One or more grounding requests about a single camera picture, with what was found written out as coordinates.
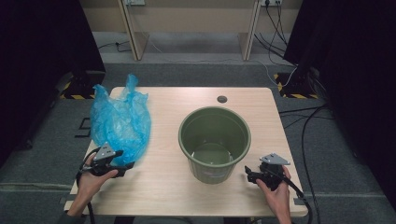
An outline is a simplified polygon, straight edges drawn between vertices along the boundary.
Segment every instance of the finger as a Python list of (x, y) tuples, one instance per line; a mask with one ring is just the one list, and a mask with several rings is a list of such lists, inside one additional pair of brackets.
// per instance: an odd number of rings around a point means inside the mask
[(267, 185), (260, 179), (256, 180), (256, 184), (259, 186), (260, 189), (262, 189), (262, 191), (264, 191), (265, 194), (271, 191), (270, 189), (268, 189)]
[(91, 154), (91, 156), (85, 161), (85, 164), (90, 165), (92, 163), (93, 158), (95, 157), (95, 155), (96, 155), (96, 152), (93, 152)]
[(291, 175), (290, 175), (290, 172), (289, 172), (288, 168), (285, 165), (282, 165), (282, 167), (283, 167), (283, 172), (285, 173), (285, 176), (288, 179), (291, 179)]

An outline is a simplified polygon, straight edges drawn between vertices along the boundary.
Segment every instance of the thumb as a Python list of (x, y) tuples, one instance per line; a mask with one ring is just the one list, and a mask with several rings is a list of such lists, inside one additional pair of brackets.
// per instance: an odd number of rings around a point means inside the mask
[(119, 171), (118, 170), (111, 170), (109, 172), (107, 172), (105, 175), (102, 175), (101, 178), (103, 179), (103, 181), (107, 181), (109, 178), (115, 176)]

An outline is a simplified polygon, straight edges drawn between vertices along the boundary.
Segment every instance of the sleeve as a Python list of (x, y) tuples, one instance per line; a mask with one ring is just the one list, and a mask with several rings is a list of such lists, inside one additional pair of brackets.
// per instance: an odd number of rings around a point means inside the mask
[(57, 224), (83, 224), (85, 222), (84, 217), (70, 217), (66, 212), (62, 213), (59, 217)]

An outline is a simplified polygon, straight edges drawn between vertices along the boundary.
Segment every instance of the blue plastic bag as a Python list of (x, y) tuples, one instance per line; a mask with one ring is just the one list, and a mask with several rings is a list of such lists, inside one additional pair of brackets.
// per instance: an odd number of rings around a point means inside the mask
[(91, 108), (91, 138), (97, 146), (108, 142), (123, 154), (113, 160), (115, 165), (137, 161), (146, 151), (151, 130), (151, 118), (146, 102), (147, 94), (135, 91), (137, 78), (128, 75), (120, 97), (109, 97), (105, 87), (95, 85), (95, 99)]

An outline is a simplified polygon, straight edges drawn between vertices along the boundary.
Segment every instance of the hand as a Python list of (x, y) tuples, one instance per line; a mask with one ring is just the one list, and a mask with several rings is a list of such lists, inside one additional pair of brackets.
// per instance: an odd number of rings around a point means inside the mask
[[(286, 168), (286, 166), (283, 166), (283, 171), (285, 176), (288, 179), (290, 179), (290, 173), (288, 168)], [(262, 191), (264, 192), (268, 205), (270, 206), (271, 211), (276, 215), (277, 219), (279, 220), (279, 223), (290, 224), (291, 217), (290, 217), (290, 205), (289, 205), (290, 203), (289, 185), (285, 181), (282, 181), (276, 190), (271, 191), (271, 189), (268, 189), (265, 183), (262, 182), (260, 179), (257, 179), (256, 183), (260, 187), (260, 189), (262, 189)]]
[[(95, 153), (93, 153), (86, 161), (86, 164), (91, 164)], [(96, 176), (90, 172), (85, 172), (81, 175), (78, 182), (78, 193), (76, 199), (70, 206), (67, 215), (71, 217), (80, 217), (87, 204), (91, 201), (93, 195), (99, 192), (102, 185), (111, 177), (115, 176), (119, 171), (112, 170), (105, 175)]]

